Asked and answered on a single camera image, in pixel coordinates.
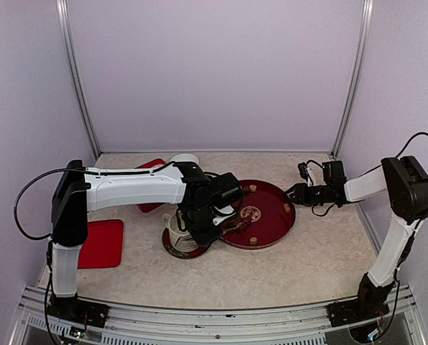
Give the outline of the floral dark red saucer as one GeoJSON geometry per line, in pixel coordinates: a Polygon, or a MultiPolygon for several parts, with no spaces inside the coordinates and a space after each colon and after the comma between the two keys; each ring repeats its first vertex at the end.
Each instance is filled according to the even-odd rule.
{"type": "Polygon", "coordinates": [[[192,250],[191,252],[181,252],[171,245],[168,229],[165,229],[162,233],[162,244],[169,254],[179,259],[195,259],[197,257],[200,257],[201,255],[204,255],[204,253],[206,253],[210,248],[210,246],[198,247],[197,249],[192,250]]]}

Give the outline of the left aluminium frame post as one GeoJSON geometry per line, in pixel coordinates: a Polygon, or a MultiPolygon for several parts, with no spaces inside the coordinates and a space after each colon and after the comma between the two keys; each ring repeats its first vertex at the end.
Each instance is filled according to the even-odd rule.
{"type": "Polygon", "coordinates": [[[57,10],[57,18],[60,25],[61,37],[67,58],[68,70],[75,94],[75,99],[77,101],[81,121],[84,126],[90,150],[93,154],[94,159],[97,160],[101,156],[102,151],[96,136],[95,129],[93,127],[93,122],[88,111],[88,105],[85,99],[85,93],[80,78],[78,63],[75,56],[73,34],[70,26],[68,2],[66,0],[57,0],[55,3],[57,10]]]}

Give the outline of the front aluminium rail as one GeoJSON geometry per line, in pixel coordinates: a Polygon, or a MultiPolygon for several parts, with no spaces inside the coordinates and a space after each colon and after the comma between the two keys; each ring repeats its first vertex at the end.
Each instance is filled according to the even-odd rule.
{"type": "MultiPolygon", "coordinates": [[[[26,286],[12,320],[7,344],[23,344],[29,331],[46,331],[45,290],[26,286]]],[[[327,344],[327,335],[364,326],[373,320],[332,327],[327,305],[332,301],[277,308],[239,310],[190,310],[154,308],[113,303],[91,298],[109,306],[104,328],[87,326],[85,339],[69,336],[76,323],[50,318],[53,335],[65,332],[79,344],[327,344]]],[[[408,286],[399,293],[394,324],[375,344],[428,344],[424,323],[408,286]]]]}

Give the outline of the tan chocolate near rim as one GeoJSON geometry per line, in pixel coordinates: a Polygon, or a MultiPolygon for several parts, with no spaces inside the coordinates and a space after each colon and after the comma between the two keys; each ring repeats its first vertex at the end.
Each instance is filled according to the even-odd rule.
{"type": "Polygon", "coordinates": [[[285,204],[283,205],[283,207],[284,207],[284,211],[285,211],[286,213],[290,213],[290,212],[291,212],[291,208],[290,208],[289,204],[285,203],[285,204]]]}

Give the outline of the red box lid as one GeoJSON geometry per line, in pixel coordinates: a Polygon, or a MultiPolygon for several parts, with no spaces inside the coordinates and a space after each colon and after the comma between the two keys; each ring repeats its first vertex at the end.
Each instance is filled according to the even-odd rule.
{"type": "Polygon", "coordinates": [[[88,223],[88,238],[79,255],[80,270],[115,268],[121,264],[124,223],[118,219],[88,223]]]}

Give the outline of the right aluminium frame post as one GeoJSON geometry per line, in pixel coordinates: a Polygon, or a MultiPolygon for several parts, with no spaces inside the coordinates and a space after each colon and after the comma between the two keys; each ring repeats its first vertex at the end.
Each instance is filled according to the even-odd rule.
{"type": "Polygon", "coordinates": [[[355,99],[357,96],[358,87],[362,77],[363,64],[366,56],[368,39],[371,31],[373,9],[374,9],[374,0],[365,0],[363,2],[363,12],[361,16],[358,41],[357,41],[356,50],[355,50],[353,69],[352,69],[349,84],[348,84],[348,92],[345,98],[342,118],[340,120],[335,141],[332,146],[332,150],[330,152],[331,156],[335,159],[337,159],[340,156],[340,153],[343,148],[343,143],[348,133],[349,122],[353,113],[355,99]]]}

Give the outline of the white and orange bowl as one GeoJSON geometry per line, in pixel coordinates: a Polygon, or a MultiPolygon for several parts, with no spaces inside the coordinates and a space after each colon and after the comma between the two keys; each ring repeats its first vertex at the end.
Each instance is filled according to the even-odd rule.
{"type": "Polygon", "coordinates": [[[199,158],[196,155],[190,154],[190,153],[182,153],[173,156],[170,159],[172,162],[193,162],[195,164],[199,164],[199,158]]]}

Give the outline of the cream ceramic mug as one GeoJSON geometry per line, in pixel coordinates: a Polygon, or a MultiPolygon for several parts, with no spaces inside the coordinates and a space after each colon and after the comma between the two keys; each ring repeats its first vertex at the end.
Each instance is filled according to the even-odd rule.
{"type": "Polygon", "coordinates": [[[162,223],[165,228],[169,230],[170,242],[175,249],[181,252],[191,252],[198,248],[197,243],[184,243],[180,240],[181,236],[191,234],[185,230],[184,221],[179,219],[176,214],[170,215],[168,213],[164,213],[162,216],[162,223]]]}

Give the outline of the aluminium frame post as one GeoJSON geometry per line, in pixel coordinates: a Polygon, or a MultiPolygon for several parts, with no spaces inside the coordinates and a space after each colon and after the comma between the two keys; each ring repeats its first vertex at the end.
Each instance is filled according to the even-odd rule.
{"type": "Polygon", "coordinates": [[[374,9],[374,0],[365,0],[363,2],[363,12],[361,16],[358,41],[357,41],[356,50],[355,50],[353,69],[352,69],[349,84],[348,84],[348,92],[345,98],[342,118],[340,120],[335,141],[332,146],[332,150],[330,152],[331,156],[335,159],[337,159],[340,156],[340,153],[343,148],[343,143],[348,133],[349,122],[353,113],[355,99],[357,96],[358,87],[362,77],[363,64],[366,56],[368,39],[371,31],[373,9],[374,9]]]}
{"type": "Polygon", "coordinates": [[[102,151],[96,136],[95,129],[93,127],[93,122],[88,111],[88,105],[85,99],[85,93],[80,78],[78,63],[75,56],[73,34],[70,26],[68,2],[66,0],[57,0],[55,3],[57,10],[57,18],[60,25],[61,37],[67,58],[68,70],[75,94],[75,99],[77,101],[81,121],[84,126],[90,150],[93,154],[94,159],[97,160],[101,156],[102,151]]]}

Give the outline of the round dark red tray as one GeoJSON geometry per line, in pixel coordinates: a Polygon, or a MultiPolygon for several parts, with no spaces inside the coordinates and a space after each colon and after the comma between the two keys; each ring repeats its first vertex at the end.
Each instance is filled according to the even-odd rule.
{"type": "Polygon", "coordinates": [[[251,216],[253,222],[247,229],[224,234],[220,240],[232,247],[246,250],[264,249],[281,241],[291,230],[296,219],[294,205],[284,191],[262,180],[241,180],[241,187],[255,185],[256,191],[243,192],[243,205],[238,215],[251,216]],[[284,211],[287,203],[290,213],[284,211]],[[250,245],[249,239],[257,238],[256,245],[250,245]]]}

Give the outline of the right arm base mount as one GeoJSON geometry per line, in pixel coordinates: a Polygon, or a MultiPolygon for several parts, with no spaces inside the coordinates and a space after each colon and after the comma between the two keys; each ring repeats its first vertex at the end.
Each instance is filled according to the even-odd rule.
{"type": "Polygon", "coordinates": [[[386,303],[362,309],[357,299],[336,301],[327,306],[328,318],[332,327],[378,318],[381,314],[388,314],[389,311],[386,303]]]}

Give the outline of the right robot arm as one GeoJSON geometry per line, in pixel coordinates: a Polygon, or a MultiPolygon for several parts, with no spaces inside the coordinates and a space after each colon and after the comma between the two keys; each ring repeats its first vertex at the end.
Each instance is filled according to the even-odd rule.
{"type": "Polygon", "coordinates": [[[340,326],[386,315],[389,312],[386,299],[392,290],[399,289],[400,267],[428,217],[428,174],[416,157],[403,152],[383,158],[379,165],[351,180],[346,178],[339,160],[319,166],[322,185],[315,185],[307,163],[298,165],[303,182],[284,193],[294,205],[342,207],[386,192],[391,207],[389,230],[376,261],[361,278],[355,298],[327,306],[330,322],[340,326]]]}

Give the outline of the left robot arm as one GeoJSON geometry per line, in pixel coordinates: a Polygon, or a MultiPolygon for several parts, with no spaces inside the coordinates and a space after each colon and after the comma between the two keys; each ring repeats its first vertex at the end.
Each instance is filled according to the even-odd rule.
{"type": "Polygon", "coordinates": [[[52,197],[52,231],[46,235],[49,286],[57,309],[71,320],[85,312],[77,294],[77,271],[80,249],[88,238],[88,213],[148,203],[176,205],[188,234],[199,247],[208,247],[220,238],[220,225],[238,213],[234,206],[243,201],[241,185],[232,173],[212,175],[194,162],[168,162],[149,170],[104,170],[73,160],[28,182],[16,196],[13,215],[18,215],[19,202],[32,185],[57,173],[62,177],[52,197]]]}

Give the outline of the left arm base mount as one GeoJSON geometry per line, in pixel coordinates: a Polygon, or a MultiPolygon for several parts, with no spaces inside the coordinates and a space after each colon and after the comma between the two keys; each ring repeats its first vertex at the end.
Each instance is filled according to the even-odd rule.
{"type": "Polygon", "coordinates": [[[106,304],[78,298],[55,298],[49,302],[47,314],[84,326],[104,328],[109,309],[106,304]]]}

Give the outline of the red chocolate box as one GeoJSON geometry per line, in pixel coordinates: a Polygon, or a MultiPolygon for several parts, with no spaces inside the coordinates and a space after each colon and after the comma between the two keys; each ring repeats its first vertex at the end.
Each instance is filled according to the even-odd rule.
{"type": "MultiPolygon", "coordinates": [[[[166,165],[166,162],[161,158],[153,159],[152,161],[149,161],[143,165],[140,165],[137,167],[137,169],[147,169],[147,168],[157,168],[162,167],[166,165]]],[[[149,194],[149,196],[145,196],[144,200],[139,202],[137,206],[139,207],[139,210],[142,213],[149,213],[155,210],[156,208],[159,208],[163,203],[156,202],[158,198],[156,197],[156,194],[158,194],[160,190],[160,185],[157,185],[154,182],[150,183],[150,186],[147,186],[144,188],[144,192],[146,194],[149,194]]]]}

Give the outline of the metal serving tongs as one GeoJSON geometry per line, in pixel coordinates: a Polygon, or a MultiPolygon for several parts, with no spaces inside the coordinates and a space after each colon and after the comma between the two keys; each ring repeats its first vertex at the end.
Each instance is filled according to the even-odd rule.
{"type": "Polygon", "coordinates": [[[251,216],[233,217],[232,219],[229,219],[226,222],[222,223],[220,226],[218,226],[223,231],[223,234],[220,236],[220,238],[224,234],[235,232],[235,231],[242,231],[243,229],[247,229],[252,222],[253,222],[253,218],[251,216]]]}

